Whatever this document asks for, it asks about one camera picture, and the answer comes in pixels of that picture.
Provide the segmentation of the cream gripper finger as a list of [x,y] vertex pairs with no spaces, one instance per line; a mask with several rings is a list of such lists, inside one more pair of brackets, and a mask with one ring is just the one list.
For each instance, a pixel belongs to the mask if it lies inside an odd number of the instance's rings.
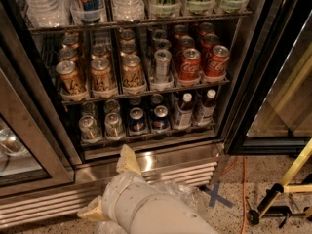
[[117,162],[116,171],[120,174],[125,171],[135,172],[141,174],[141,169],[137,161],[137,157],[127,144],[124,144],[121,151],[120,157]]
[[101,197],[97,196],[86,207],[80,209],[77,215],[88,221],[108,221],[101,208]]

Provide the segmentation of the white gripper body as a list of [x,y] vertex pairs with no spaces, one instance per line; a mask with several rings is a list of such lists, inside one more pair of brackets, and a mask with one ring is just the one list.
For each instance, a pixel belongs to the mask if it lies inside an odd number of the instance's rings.
[[123,172],[107,184],[101,208],[128,234],[162,234],[162,197],[137,173]]

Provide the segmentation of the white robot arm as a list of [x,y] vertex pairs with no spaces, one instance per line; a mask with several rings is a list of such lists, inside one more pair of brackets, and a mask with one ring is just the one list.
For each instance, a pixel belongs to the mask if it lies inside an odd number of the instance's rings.
[[136,155],[124,144],[117,162],[118,175],[102,196],[78,211],[88,221],[113,221],[127,234],[218,234],[189,206],[160,192],[141,176]]

